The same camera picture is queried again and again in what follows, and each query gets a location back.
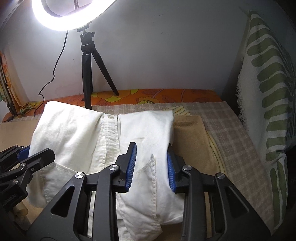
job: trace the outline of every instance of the beige cloth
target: beige cloth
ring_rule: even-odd
[[[220,163],[218,162],[210,141],[200,116],[175,116],[173,143],[175,154],[183,157],[187,165],[196,168],[201,173],[209,175],[215,175],[217,172],[225,173],[223,160],[219,159]],[[207,193],[205,193],[205,203],[207,237],[211,237],[211,213]],[[180,240],[181,224],[162,226],[162,230],[163,233],[156,240]]]
[[[0,123],[0,151],[11,146],[28,146],[31,143],[32,135],[39,120],[27,120],[16,122]],[[36,208],[25,199],[19,205],[15,206],[13,213],[22,220],[27,214],[27,218],[32,223],[41,213],[42,208]]]

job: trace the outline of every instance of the shirt pocket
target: shirt pocket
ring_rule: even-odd
[[[127,193],[120,193],[118,203],[124,224],[133,240],[154,240],[162,233],[156,216],[156,165],[154,156],[133,175]]]
[[[39,171],[41,171],[40,179],[47,204],[76,173],[76,171],[55,162]]]

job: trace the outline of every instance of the shirt placket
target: shirt placket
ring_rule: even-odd
[[[107,115],[107,130],[106,130],[106,166],[114,164],[120,154],[119,140],[118,140],[118,127],[117,115]]]
[[[103,115],[100,120],[101,124],[101,131],[98,137],[98,141],[96,144],[96,148],[93,153],[93,158],[91,162],[91,166],[89,169],[88,174],[96,173],[103,170],[106,166],[106,153],[107,153],[107,146],[106,146],[106,132],[107,132],[107,122],[106,122],[106,115]]]

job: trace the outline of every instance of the tripod leg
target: tripod leg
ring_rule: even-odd
[[[82,84],[85,108],[91,110],[91,54],[83,53],[82,55]]]
[[[99,68],[100,68],[100,70],[101,70],[103,76],[105,77],[105,79],[107,80],[109,86],[111,87],[113,93],[114,93],[116,96],[118,96],[119,93],[118,93],[118,91],[117,91],[117,89],[116,89],[116,87],[115,87],[115,85],[114,85],[114,83],[113,83],[113,81],[112,81],[112,79],[111,79],[109,73],[108,73],[108,70],[106,69],[106,66],[105,66],[105,64],[104,64],[104,62],[103,62],[103,60],[102,60],[100,54],[98,53],[98,51],[97,51],[95,48],[94,48],[94,50],[93,50],[93,52],[92,52],[92,55],[93,55],[93,57],[94,57],[94,59],[95,59],[97,65],[99,66]]]

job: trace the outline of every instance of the black clamp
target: black clamp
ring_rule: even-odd
[[[131,186],[136,144],[99,173],[76,173],[27,231],[30,241],[118,241],[115,193]],[[92,238],[87,237],[91,193],[95,191]]]
[[[32,174],[52,163],[55,154],[45,149],[28,158],[30,146],[12,146],[0,153],[0,204],[6,212],[28,195],[26,187]]]
[[[169,183],[185,193],[181,241],[265,241],[271,234],[260,216],[223,174],[200,173],[168,148]],[[209,193],[212,237],[206,238],[204,192]]]

